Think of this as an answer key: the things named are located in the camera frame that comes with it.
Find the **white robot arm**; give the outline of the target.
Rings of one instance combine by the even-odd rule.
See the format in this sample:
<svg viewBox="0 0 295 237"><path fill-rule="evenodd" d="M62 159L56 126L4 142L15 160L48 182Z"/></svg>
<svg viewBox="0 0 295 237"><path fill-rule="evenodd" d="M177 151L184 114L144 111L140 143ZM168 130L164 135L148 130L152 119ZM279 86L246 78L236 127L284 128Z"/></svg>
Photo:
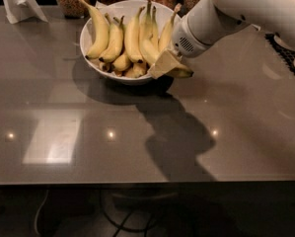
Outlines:
<svg viewBox="0 0 295 237"><path fill-rule="evenodd" d="M184 57L197 57L248 25L277 35L295 50L295 0L200 0L176 24L149 73L153 78L176 77Z"/></svg>

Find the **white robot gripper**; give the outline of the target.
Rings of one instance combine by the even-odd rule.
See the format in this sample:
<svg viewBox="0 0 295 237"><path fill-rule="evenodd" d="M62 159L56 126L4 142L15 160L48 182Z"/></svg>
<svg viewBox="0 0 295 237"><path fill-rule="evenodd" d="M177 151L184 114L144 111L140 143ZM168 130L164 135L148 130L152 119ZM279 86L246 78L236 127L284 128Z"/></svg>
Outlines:
<svg viewBox="0 0 295 237"><path fill-rule="evenodd" d="M193 35L188 25L187 16L183 16L177 22L172 34L172 43L180 55L190 58L198 57L209 48L209 45L202 43ZM182 64L179 56L165 48L150 67L149 74L154 79L163 75L174 78L188 78L191 76L191 70Z"/></svg>

